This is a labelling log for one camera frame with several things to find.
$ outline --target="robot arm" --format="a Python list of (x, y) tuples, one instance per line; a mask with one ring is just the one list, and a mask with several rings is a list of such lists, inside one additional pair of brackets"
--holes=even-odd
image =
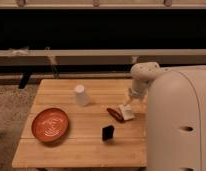
[(156, 62), (135, 64), (131, 68), (133, 81), (129, 88), (130, 98), (143, 99), (151, 83), (168, 70), (167, 68), (160, 68)]

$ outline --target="red plate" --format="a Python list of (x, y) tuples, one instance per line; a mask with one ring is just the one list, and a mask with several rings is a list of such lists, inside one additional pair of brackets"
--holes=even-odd
[(42, 142), (59, 139), (68, 129), (66, 113), (58, 108), (49, 108), (40, 112), (32, 123), (33, 135)]

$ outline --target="table leg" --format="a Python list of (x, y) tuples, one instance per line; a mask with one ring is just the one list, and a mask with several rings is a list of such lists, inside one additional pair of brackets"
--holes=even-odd
[(45, 169), (45, 168), (36, 168), (37, 169), (37, 171), (47, 171), (47, 169)]
[(146, 167), (140, 167), (137, 171), (146, 171)]

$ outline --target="white robot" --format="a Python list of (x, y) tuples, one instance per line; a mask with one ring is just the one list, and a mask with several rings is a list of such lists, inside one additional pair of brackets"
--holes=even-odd
[(206, 66), (135, 64), (131, 98), (148, 91), (147, 170), (206, 171)]

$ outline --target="orange bowl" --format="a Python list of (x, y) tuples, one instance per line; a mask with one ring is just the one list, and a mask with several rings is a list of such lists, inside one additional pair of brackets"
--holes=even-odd
[(58, 140), (69, 127), (67, 114), (58, 108), (40, 112), (32, 122), (32, 133), (41, 142)]

